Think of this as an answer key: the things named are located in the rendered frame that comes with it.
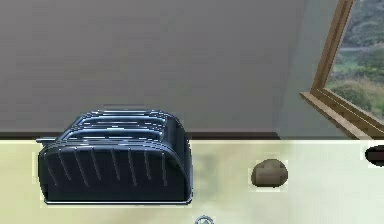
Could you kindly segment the black ribbed toaster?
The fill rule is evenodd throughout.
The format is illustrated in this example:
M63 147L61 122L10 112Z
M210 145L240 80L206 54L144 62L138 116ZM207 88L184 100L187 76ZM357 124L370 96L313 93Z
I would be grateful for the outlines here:
M179 119L160 110L94 110L41 137L38 180L47 204L185 205L192 153Z

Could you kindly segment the wooden framed window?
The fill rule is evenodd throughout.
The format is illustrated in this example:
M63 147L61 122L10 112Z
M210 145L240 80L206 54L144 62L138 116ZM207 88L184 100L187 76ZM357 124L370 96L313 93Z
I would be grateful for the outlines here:
M384 0L337 0L300 96L349 138L384 140Z

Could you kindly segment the dark round object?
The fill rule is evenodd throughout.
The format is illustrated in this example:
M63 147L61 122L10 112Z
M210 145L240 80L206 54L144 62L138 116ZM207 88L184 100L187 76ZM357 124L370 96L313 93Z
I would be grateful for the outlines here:
M384 166L384 145L369 147L365 151L365 158L371 164L379 167Z

